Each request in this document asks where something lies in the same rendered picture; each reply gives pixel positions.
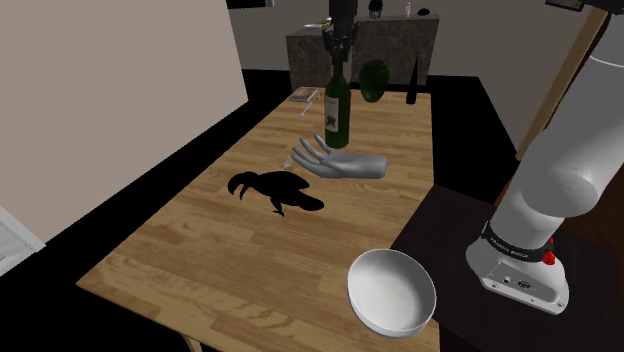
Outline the green wine bottle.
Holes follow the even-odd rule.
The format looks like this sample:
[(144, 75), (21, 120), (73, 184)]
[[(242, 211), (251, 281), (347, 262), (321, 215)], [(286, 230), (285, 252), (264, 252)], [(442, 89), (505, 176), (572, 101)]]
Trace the green wine bottle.
[(343, 74), (343, 61), (332, 61), (332, 76), (324, 92), (325, 143), (342, 149), (349, 143), (351, 90)]

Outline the black bird figure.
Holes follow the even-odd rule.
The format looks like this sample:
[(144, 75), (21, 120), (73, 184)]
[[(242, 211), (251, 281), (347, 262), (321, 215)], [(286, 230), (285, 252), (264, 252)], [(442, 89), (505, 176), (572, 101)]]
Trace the black bird figure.
[(267, 196), (274, 206), (274, 213), (285, 216), (282, 206), (293, 206), (305, 211), (318, 211), (324, 208), (324, 202), (303, 192), (310, 184), (302, 177), (288, 171), (272, 171), (262, 174), (246, 171), (234, 175), (227, 184), (231, 195), (241, 186), (239, 199), (252, 188)]

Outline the white bowl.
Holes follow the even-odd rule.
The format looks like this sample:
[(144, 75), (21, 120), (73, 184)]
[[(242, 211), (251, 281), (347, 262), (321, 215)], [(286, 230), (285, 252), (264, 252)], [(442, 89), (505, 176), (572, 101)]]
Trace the white bowl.
[(360, 254), (347, 273), (347, 297), (358, 320), (392, 339), (420, 333), (437, 305), (434, 282), (409, 255), (389, 248)]

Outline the book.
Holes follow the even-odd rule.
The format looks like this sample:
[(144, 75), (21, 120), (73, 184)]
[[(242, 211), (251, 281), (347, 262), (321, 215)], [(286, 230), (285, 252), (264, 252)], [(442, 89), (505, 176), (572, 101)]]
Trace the book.
[(316, 87), (299, 87), (290, 96), (291, 102), (309, 102), (316, 94), (318, 89)]

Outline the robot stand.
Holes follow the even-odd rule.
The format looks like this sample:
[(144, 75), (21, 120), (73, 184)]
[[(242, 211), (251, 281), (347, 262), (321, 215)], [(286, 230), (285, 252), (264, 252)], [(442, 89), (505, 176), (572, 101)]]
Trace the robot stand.
[(551, 315), (485, 289), (465, 251), (494, 206), (433, 186), (392, 247), (417, 260), (436, 289), (433, 315), (482, 352), (624, 352), (615, 250), (564, 231), (554, 236), (570, 299)]

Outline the dark stone cabinet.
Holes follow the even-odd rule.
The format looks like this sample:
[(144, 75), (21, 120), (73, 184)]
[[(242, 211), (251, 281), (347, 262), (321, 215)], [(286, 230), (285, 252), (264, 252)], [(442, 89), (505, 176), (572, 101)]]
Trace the dark stone cabinet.
[[(356, 18), (360, 24), (356, 41), (344, 64), (349, 83), (359, 81), (359, 71), (371, 60), (382, 60), (389, 69), (389, 82), (419, 86), (427, 81), (440, 18), (436, 14)], [(288, 67), (293, 89), (324, 87), (332, 74), (331, 56), (321, 29), (301, 29), (286, 36)]]

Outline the wooden table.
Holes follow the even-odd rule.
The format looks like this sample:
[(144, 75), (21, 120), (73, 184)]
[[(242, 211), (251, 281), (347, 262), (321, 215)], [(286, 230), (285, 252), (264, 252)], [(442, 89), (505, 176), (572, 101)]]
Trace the wooden table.
[[(434, 182), (431, 97), (402, 92), (375, 103), (352, 96), (351, 153), (388, 159), (379, 180), (323, 179), (299, 165), (282, 170), (299, 139), (323, 133), (320, 98), (284, 101), (132, 235), (79, 286), (223, 352), (439, 352), (430, 322), (405, 339), (361, 324), (347, 297), (347, 273), (363, 252), (388, 248)], [(236, 174), (288, 171), (318, 211), (283, 205)]]

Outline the black cone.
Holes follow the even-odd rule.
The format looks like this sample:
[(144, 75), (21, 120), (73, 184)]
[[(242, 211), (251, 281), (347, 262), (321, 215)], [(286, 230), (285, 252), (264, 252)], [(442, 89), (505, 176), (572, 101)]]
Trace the black cone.
[(418, 60), (419, 54), (416, 54), (405, 100), (405, 103), (408, 105), (414, 105), (416, 103), (418, 90)]

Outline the green vase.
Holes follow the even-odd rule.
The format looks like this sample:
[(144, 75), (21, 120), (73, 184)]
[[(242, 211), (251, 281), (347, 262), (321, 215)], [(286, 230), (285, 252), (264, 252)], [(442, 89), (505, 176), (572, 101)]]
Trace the green vase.
[(390, 72), (382, 60), (366, 62), (359, 72), (360, 91), (365, 101), (377, 102), (385, 93)]

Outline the grey hand model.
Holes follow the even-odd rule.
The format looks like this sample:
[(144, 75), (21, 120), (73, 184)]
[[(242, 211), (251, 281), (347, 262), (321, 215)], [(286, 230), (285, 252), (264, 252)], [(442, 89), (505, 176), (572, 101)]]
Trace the grey hand model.
[(332, 149), (317, 134), (314, 139), (323, 153), (304, 138), (299, 139), (300, 146), (292, 147), (292, 159), (309, 172), (328, 179), (381, 179), (385, 176), (386, 157)]

